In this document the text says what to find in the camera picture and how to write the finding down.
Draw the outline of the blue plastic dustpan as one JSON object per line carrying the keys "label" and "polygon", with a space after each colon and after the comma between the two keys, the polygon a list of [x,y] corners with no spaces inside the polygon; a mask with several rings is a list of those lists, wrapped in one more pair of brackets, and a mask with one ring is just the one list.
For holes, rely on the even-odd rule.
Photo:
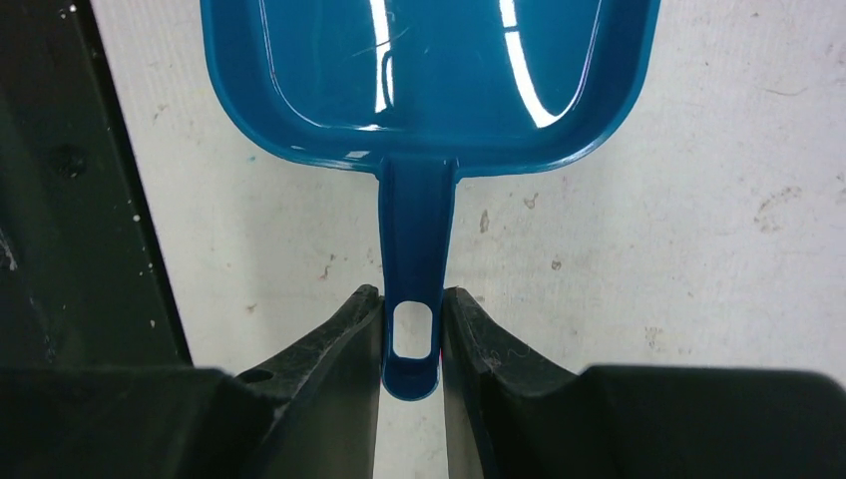
{"label": "blue plastic dustpan", "polygon": [[379,184],[382,382],[440,379],[455,192],[589,155],[641,91],[656,1],[204,1],[213,90],[268,153]]}

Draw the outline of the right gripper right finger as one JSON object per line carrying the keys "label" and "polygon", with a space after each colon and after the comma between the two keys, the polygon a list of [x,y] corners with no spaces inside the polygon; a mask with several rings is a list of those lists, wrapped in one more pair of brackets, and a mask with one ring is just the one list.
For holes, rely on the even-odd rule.
{"label": "right gripper right finger", "polygon": [[442,366],[452,478],[589,478],[591,388],[497,324],[464,288],[446,290]]}

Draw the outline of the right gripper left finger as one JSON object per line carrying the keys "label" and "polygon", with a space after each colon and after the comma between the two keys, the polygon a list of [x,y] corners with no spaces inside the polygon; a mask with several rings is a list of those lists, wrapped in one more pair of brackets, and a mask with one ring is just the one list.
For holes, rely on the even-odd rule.
{"label": "right gripper left finger", "polygon": [[384,303],[359,286],[325,322],[238,375],[274,406],[246,478],[373,475]]}

